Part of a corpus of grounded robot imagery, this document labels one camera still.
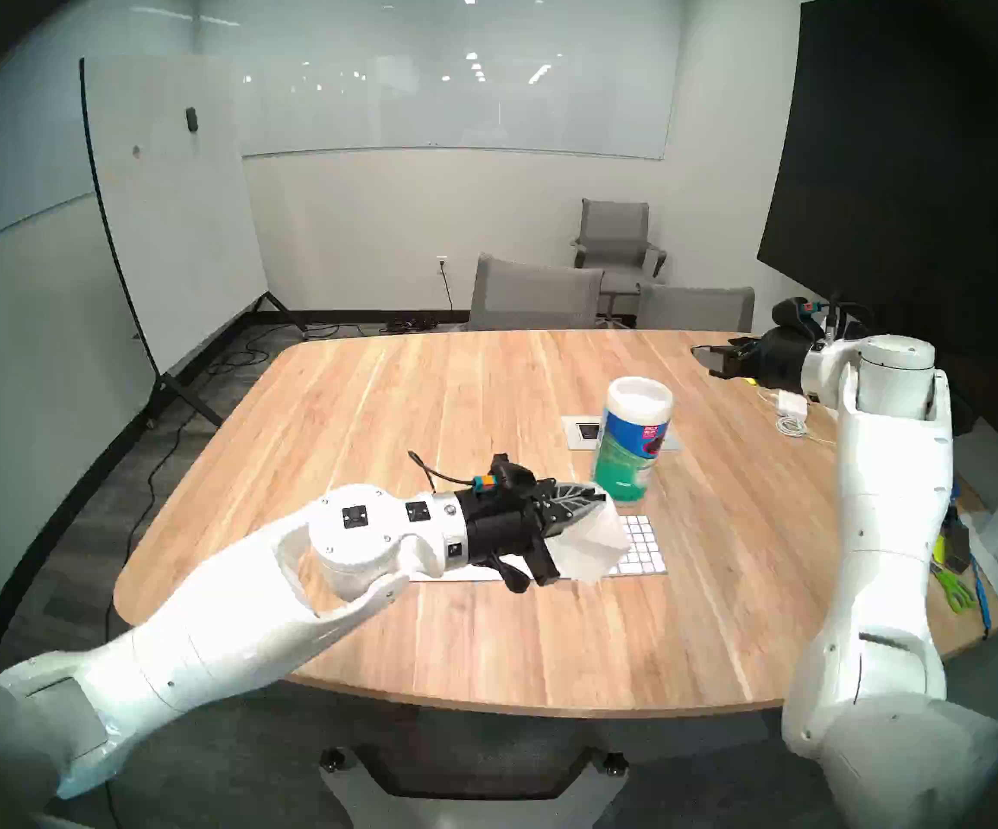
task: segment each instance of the white tissue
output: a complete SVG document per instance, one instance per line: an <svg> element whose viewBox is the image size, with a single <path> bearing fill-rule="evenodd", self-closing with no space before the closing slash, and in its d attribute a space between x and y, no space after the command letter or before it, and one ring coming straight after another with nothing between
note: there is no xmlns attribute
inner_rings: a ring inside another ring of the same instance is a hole
<svg viewBox="0 0 998 829"><path fill-rule="evenodd" d="M545 544L562 576L592 584L606 576L633 546L609 495L590 516L550 537Z"/></svg>

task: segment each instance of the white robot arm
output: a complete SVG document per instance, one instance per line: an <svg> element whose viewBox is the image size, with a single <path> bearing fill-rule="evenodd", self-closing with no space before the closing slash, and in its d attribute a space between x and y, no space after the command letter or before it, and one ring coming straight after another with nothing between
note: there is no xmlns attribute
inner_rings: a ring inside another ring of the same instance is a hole
<svg viewBox="0 0 998 829"><path fill-rule="evenodd" d="M925 613L952 490L947 377L901 336L824 345L786 327L694 348L715 376L753 377L837 411L842 561L821 632L783 708L783 740L821 763L855 827L945 826L998 754L998 722L945 701Z"/></svg>
<svg viewBox="0 0 998 829"><path fill-rule="evenodd" d="M499 559L519 555L539 585L554 582L545 539L607 499L594 486L538 481L505 454L463 483L472 486L410 500L369 484L329 491L205 560L151 618L103 647L1 673L22 715L45 722L58 795L102 784L139 740L193 707L285 677L394 602L411 573L485 565L524 592L530 578ZM299 579L308 551L347 604L312 608Z"/></svg>

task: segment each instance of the black monitor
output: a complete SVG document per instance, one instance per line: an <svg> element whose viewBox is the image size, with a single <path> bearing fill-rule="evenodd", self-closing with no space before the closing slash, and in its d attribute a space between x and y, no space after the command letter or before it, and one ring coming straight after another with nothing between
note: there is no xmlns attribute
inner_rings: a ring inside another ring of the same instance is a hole
<svg viewBox="0 0 998 829"><path fill-rule="evenodd" d="M933 343L998 431L998 53L960 4L802 5L759 259Z"/></svg>

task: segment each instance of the blue pen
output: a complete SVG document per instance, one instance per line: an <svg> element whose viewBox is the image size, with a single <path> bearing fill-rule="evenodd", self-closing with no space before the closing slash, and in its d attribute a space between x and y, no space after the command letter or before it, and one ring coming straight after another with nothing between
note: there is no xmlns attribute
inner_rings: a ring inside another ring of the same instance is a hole
<svg viewBox="0 0 998 829"><path fill-rule="evenodd" d="M983 617L983 641L990 637L990 606L986 602L986 592L979 577L979 563L971 556L971 573L975 575L975 596L979 598L979 611Z"/></svg>

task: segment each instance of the office chair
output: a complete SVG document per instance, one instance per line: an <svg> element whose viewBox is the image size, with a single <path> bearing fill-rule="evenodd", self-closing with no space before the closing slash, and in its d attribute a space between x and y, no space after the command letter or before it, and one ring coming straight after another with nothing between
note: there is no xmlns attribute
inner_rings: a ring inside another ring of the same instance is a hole
<svg viewBox="0 0 998 829"><path fill-rule="evenodd" d="M481 253L465 329L593 329L602 270L500 261Z"/></svg>
<svg viewBox="0 0 998 829"><path fill-rule="evenodd" d="M752 332L751 288L667 288L641 285L638 329L715 329Z"/></svg>
<svg viewBox="0 0 998 829"><path fill-rule="evenodd" d="M668 253L648 242L648 205L620 201L583 200L580 236L572 241L575 265L600 266L603 296L607 297L607 322L614 315L614 300L636 294L637 285L653 284Z"/></svg>

